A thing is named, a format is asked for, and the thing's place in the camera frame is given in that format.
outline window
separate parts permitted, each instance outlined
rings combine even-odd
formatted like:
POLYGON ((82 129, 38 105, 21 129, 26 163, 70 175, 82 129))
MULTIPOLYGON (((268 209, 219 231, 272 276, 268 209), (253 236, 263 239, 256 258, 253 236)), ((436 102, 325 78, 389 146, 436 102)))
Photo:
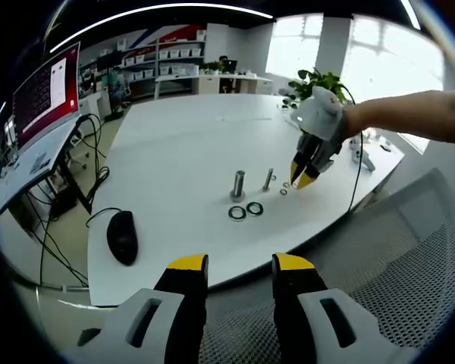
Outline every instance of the window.
MULTIPOLYGON (((388 21, 356 16, 341 79, 356 102, 443 89, 443 52, 431 40, 388 21)), ((400 134, 421 154, 428 140, 400 134)))
POLYGON ((298 78, 298 70, 313 68, 319 52, 323 20, 322 14, 278 19, 271 35, 266 72, 298 78))

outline computer mouse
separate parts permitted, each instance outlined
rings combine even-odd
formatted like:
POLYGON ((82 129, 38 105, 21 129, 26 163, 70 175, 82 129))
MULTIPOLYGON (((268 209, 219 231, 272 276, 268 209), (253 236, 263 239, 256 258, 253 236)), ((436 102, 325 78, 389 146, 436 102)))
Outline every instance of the computer mouse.
POLYGON ((135 262, 138 239, 131 211, 120 211, 111 218, 106 239, 116 260, 124 265, 132 265, 135 262))

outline metal washer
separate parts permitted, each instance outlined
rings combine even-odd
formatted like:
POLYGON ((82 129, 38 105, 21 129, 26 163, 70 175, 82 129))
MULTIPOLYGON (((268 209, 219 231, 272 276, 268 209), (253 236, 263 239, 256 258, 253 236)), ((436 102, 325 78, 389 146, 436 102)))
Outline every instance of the metal washer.
POLYGON ((249 213, 250 215, 253 215, 253 216, 260 216, 260 215, 262 215, 262 213, 263 213, 263 205, 262 205, 261 203, 259 203, 259 202, 250 202, 250 203, 248 203, 248 205, 246 206, 246 210, 248 211, 248 213, 249 213), (259 211, 258 211, 258 212, 252 211, 251 208, 252 208, 253 206, 258 207, 259 211))
POLYGON ((229 218, 233 221, 242 221, 246 218, 246 210, 243 209, 241 206, 233 206, 229 209, 229 212, 227 213, 229 215, 229 218), (237 218, 236 216, 233 215, 234 210, 239 210, 241 211, 242 215, 237 218))

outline gray floor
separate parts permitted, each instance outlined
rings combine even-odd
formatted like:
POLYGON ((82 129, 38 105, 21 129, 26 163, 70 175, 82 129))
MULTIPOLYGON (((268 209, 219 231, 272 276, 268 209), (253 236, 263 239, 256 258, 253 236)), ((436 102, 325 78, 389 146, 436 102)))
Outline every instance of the gray floor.
MULTIPOLYGON (((103 125, 99 150, 106 156, 124 116, 103 125)), ((87 137, 86 142, 94 145, 94 138, 87 137)), ((81 190, 87 193, 95 181, 93 151, 81 143, 71 154, 81 155, 84 152, 90 152, 89 158, 81 159, 87 165, 86 170, 79 165, 71 170, 81 190)), ((99 158, 101 166, 104 158, 99 158)), ((48 226, 48 232, 71 262, 71 266, 86 276, 88 229, 85 223, 88 217, 89 214, 78 203, 57 221, 51 221, 48 226)), ((46 238, 45 243, 57 253, 50 238, 46 238)), ((78 280, 48 253, 44 253, 42 261, 42 279, 45 284, 80 286, 78 280)), ((74 346, 83 329, 101 328, 105 315, 110 311, 91 306, 87 291, 62 293, 45 288, 31 290, 18 284, 15 284, 15 287, 37 329, 57 350, 74 346)))

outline human arm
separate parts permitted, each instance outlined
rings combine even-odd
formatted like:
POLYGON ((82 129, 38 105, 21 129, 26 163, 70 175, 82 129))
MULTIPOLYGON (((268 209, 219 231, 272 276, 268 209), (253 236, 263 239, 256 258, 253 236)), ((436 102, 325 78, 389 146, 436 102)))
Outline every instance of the human arm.
POLYGON ((346 112, 347 137, 377 127, 455 143, 455 90, 369 100, 346 112))

